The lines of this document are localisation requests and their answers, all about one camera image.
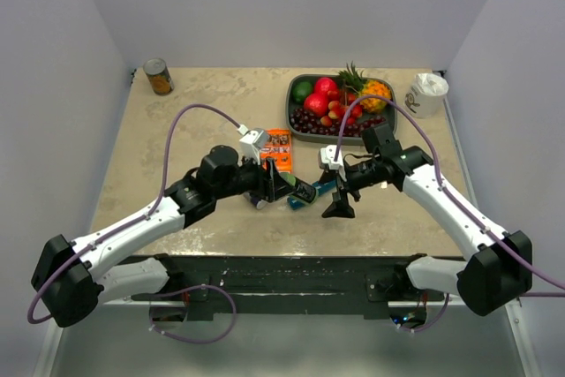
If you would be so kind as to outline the teal weekly pill organizer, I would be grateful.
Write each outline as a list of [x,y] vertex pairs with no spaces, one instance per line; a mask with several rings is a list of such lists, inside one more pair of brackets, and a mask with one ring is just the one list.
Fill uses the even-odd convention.
[[287,197],[287,204],[292,210],[298,210],[303,207],[312,205],[321,195],[324,195],[335,188],[335,182],[330,181],[324,184],[316,181],[313,184],[305,182],[297,182],[294,184],[294,190]]

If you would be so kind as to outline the green pill bottle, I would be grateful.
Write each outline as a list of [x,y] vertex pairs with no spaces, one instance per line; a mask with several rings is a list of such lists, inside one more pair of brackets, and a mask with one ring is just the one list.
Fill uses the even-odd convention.
[[293,187],[293,193],[289,197],[305,205],[312,205],[318,198],[318,190],[311,184],[306,183],[291,173],[283,173]]

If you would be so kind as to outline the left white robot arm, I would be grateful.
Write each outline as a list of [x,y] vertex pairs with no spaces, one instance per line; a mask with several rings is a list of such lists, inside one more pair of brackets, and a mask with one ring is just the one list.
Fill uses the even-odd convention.
[[183,230],[211,215],[216,203],[249,192],[268,202],[292,193],[290,173],[239,158],[228,146],[216,146],[200,166],[165,189],[144,209],[99,233],[67,240],[49,239],[33,273],[33,304],[43,303],[59,327],[85,319],[109,292],[105,278],[120,262],[155,240]]

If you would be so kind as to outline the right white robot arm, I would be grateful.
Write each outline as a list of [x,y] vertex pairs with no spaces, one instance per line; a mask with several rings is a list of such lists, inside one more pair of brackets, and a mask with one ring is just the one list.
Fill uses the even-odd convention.
[[444,260],[417,254],[400,265],[393,278],[395,294],[412,300],[423,290],[458,296],[479,316],[486,316],[532,287],[532,243],[522,232],[510,233],[480,213],[437,172],[420,147],[404,148],[387,124],[362,133],[368,156],[349,165],[335,145],[319,151],[322,179],[333,178],[336,191],[323,217],[354,217],[352,200],[360,190],[393,185],[416,201],[451,237],[463,257]]

